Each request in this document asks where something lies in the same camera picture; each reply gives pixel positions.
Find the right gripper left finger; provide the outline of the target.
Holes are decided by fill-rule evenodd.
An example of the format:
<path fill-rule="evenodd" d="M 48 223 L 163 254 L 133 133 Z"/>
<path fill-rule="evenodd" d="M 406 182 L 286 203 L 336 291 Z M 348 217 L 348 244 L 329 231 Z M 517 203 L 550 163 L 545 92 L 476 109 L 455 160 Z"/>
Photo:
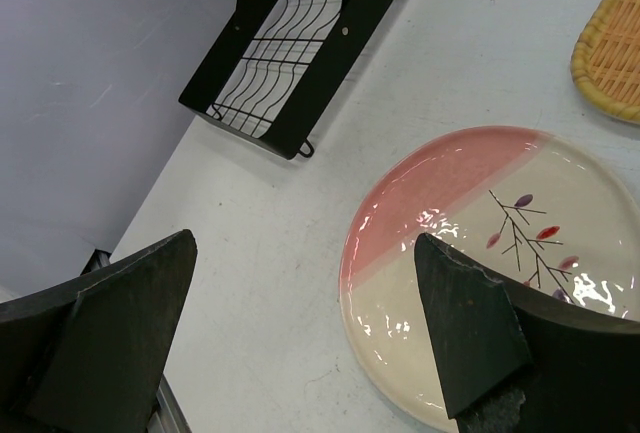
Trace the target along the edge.
<path fill-rule="evenodd" d="M 196 258 L 182 230 L 2 303 L 2 431 L 145 431 Z"/>

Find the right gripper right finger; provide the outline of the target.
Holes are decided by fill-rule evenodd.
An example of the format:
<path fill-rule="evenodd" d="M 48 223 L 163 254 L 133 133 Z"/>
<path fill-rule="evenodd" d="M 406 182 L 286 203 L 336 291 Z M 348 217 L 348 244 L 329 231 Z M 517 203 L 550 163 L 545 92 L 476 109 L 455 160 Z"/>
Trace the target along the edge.
<path fill-rule="evenodd" d="M 430 234 L 414 262 L 459 431 L 638 431 L 638 323 L 555 299 Z"/>

